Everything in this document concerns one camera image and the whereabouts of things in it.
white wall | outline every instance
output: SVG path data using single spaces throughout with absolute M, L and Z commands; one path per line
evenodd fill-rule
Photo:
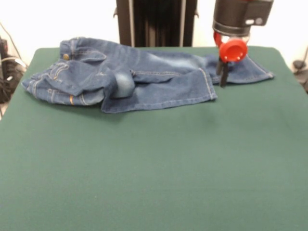
M 75 36 L 119 42 L 117 18 L 113 18 L 116 0 L 50 0 L 2 2 L 0 21 L 11 33 L 25 62 L 30 63 L 40 47 L 57 47 L 61 40 Z M 194 46 L 214 46 L 212 18 L 215 0 L 199 0 L 200 18 L 195 19 Z M 281 51 L 291 67 L 302 59 L 308 46 L 308 2 L 275 0 L 268 24 L 254 27 L 250 45 L 270 46 Z
M 116 0 L 3 0 L 0 21 L 10 32 L 26 63 L 36 49 L 58 47 L 76 36 L 119 42 Z M 7 38 L 3 30 L 0 35 Z

faded denim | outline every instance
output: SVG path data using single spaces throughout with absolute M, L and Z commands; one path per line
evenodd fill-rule
M 153 110 L 215 100 L 218 58 L 141 51 L 117 43 L 74 38 L 60 44 L 60 59 L 22 86 L 37 99 L 67 105 L 101 103 L 105 113 Z M 230 64 L 229 83 L 273 78 L 249 57 Z

green table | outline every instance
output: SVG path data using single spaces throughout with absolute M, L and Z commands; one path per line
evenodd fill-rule
M 25 78 L 58 52 L 39 49 Z M 0 230 L 307 231 L 308 98 L 275 49 L 250 55 L 277 77 L 166 110 L 107 115 L 19 87 L 0 122 Z

black cable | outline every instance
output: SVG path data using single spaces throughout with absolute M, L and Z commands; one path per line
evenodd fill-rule
M 18 49 L 17 49 L 16 46 L 15 46 L 15 43 L 14 43 L 14 41 L 13 41 L 11 35 L 10 35 L 9 32 L 4 28 L 4 26 L 2 25 L 1 22 L 0 22 L 0 26 L 2 27 L 2 29 L 4 30 L 4 32 L 9 36 L 9 38 L 10 38 L 10 40 L 11 40 L 11 42 L 12 42 L 12 44 L 13 44 L 13 46 L 14 46 L 14 48 L 15 48 L 17 54 L 18 54 L 18 57 L 19 57 L 20 59 L 22 59 L 21 56 L 20 56 L 20 53 L 19 53 Z

seam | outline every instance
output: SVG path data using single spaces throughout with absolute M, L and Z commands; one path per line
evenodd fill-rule
M 76 55 L 76 54 L 92 54 L 92 53 L 102 54 L 103 59 L 105 59 L 107 57 L 107 55 L 105 55 L 104 53 L 102 53 L 100 51 L 78 51 L 78 52 L 75 52 L 74 55 Z
M 38 81 L 35 82 L 33 85 L 33 95 L 35 98 L 37 98 L 37 84 L 43 80 L 43 77 L 40 77 Z
M 257 67 L 259 70 L 261 70 L 264 74 L 267 74 L 271 77 L 273 77 L 273 75 L 271 73 L 268 73 L 267 71 L 265 71 L 262 67 L 260 67 L 258 64 L 256 64 L 249 56 L 247 56 L 247 58 L 252 62 L 252 64 Z
M 202 72 L 202 74 L 204 75 L 204 78 L 205 78 L 205 82 L 206 82 L 206 87 L 208 89 L 208 91 L 210 92 L 210 97 L 211 97 L 211 100 L 213 99 L 213 96 L 212 96 L 212 91 L 211 91 L 211 88 L 208 84 L 208 81 L 207 81 L 207 77 L 206 77 L 206 73 L 204 72 L 204 70 L 202 70 L 201 68 L 199 68 L 199 70 Z
M 71 102 L 72 105 L 74 105 L 73 97 L 74 97 L 73 95 L 70 95 L 70 96 L 69 96 L 69 101 Z
M 198 98 L 192 98 L 192 99 L 185 99 L 185 100 L 171 100 L 171 101 L 166 101 L 166 102 L 162 102 L 162 103 L 138 103 L 138 104 L 134 104 L 134 105 L 130 105 L 130 106 L 119 106 L 119 107 L 112 107 L 109 111 L 114 111 L 114 109 L 124 109 L 124 108 L 134 108 L 136 106 L 153 106 L 153 105 L 164 105 L 167 103 L 180 103 L 180 102 L 189 102 L 189 101 L 196 101 L 196 100 L 206 100 L 208 99 L 208 97 L 212 98 L 212 94 L 207 94 L 205 96 L 201 96 Z
M 272 78 L 273 76 L 271 75 L 271 73 L 264 73 L 263 75 L 259 75 L 259 76 L 254 76 L 252 78 L 240 78 L 239 80 L 243 80 L 243 81 L 246 81 L 246 80 L 263 80 L 264 78 Z M 214 77 L 211 77 L 212 80 L 217 80 L 219 81 L 220 78 L 218 76 L 214 76 Z
M 107 74 L 104 74 L 103 72 L 98 73 L 99 76 L 107 76 Z
M 67 65 L 67 64 L 66 64 L 64 67 L 59 68 L 59 70 L 57 70 L 57 72 L 56 72 L 55 76 L 53 77 L 53 79 L 57 79 L 57 78 L 58 78 L 58 75 L 59 75 L 62 71 L 67 70 L 67 69 L 68 69 L 68 65 Z
M 51 103 L 54 103 L 54 101 L 53 101 L 54 93 L 55 93 L 55 90 L 53 90 L 53 91 L 52 91 L 52 94 L 51 94 Z
M 27 91 L 29 91 L 30 86 L 31 86 L 31 83 L 32 83 L 33 81 L 35 81 L 35 79 L 33 79 L 33 80 L 31 80 L 31 81 L 29 82 L 29 85 L 28 85 L 28 87 L 27 87 Z
M 82 103 L 83 103 L 84 105 L 86 105 L 86 106 L 89 105 L 89 104 L 86 103 L 86 101 L 85 101 L 85 99 L 84 99 L 84 97 L 83 97 L 83 94 L 81 94 L 80 99 L 81 99 L 81 101 L 82 101 Z
M 134 74 L 147 74 L 147 75 L 157 75 L 157 76 L 169 76 L 169 75 L 175 75 L 175 76 L 181 76 L 180 73 L 176 72 L 147 72 L 147 71 L 136 71 Z

